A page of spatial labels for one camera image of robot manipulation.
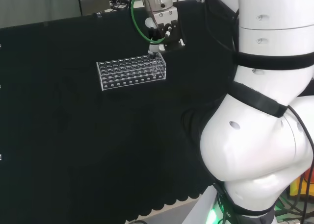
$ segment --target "robotic end effector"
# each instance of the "robotic end effector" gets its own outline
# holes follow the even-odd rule
[[[132,9],[136,0],[130,1]],[[183,47],[178,10],[172,0],[144,0],[144,4],[150,14],[145,21],[149,37],[144,37],[150,43],[149,54]]]

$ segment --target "white cylinder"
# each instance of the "white cylinder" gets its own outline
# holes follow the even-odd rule
[[[240,27],[291,29],[314,25],[313,0],[239,0]]]
[[[241,15],[240,21],[242,19],[245,20],[246,17]],[[263,56],[295,56],[314,52],[314,25],[284,30],[240,27],[239,51]]]

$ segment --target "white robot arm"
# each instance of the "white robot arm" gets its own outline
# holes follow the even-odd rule
[[[172,0],[145,1],[157,25],[178,19]],[[241,223],[276,224],[275,201],[313,160],[310,141],[287,107],[314,138],[314,97],[297,98],[314,76],[314,3],[222,1],[240,11],[238,66],[232,89],[203,130],[201,154],[243,211]],[[223,218],[218,203],[215,212]]]

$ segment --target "black tablecloth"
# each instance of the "black tablecloth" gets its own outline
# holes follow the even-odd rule
[[[148,49],[126,11],[0,30],[0,223],[123,224],[211,185],[180,118],[226,92],[232,60],[201,3],[179,10],[186,47],[164,54],[167,80],[104,92],[97,61]]]

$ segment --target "black strap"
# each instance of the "black strap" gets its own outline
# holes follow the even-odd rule
[[[287,71],[314,65],[314,52],[298,56],[260,56],[235,52],[233,59],[235,64],[253,69]]]
[[[277,118],[282,117],[287,110],[287,106],[281,105],[254,89],[234,81],[229,85],[228,94],[254,109]]]
[[[218,205],[220,207],[221,212],[223,213],[223,208],[226,208],[228,214],[230,217],[232,215],[245,215],[245,216],[261,216],[266,213],[269,213],[270,211],[274,210],[275,204],[273,204],[271,207],[269,207],[266,210],[262,211],[252,211],[245,208],[242,208],[238,205],[236,205],[233,200],[229,197],[228,193],[225,191],[224,195],[218,195]]]

